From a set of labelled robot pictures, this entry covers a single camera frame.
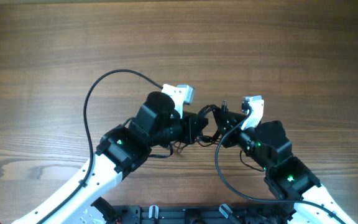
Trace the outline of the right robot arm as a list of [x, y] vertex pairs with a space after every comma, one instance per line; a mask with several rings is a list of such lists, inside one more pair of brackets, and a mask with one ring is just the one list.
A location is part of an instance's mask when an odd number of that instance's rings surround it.
[[218, 146], [239, 146], [261, 166], [264, 182], [274, 196], [264, 202], [279, 204], [287, 223], [353, 223], [317, 176], [293, 155], [291, 141], [280, 121], [241, 130], [244, 115], [217, 111], [214, 118], [223, 137]]

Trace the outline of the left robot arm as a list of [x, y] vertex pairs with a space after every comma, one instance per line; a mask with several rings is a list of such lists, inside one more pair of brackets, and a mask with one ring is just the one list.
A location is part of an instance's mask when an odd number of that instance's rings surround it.
[[203, 115], [183, 110], [191, 98], [151, 92], [136, 117], [107, 132], [93, 156], [67, 183], [17, 223], [106, 223], [98, 199], [153, 157], [152, 147], [193, 144], [208, 125]]

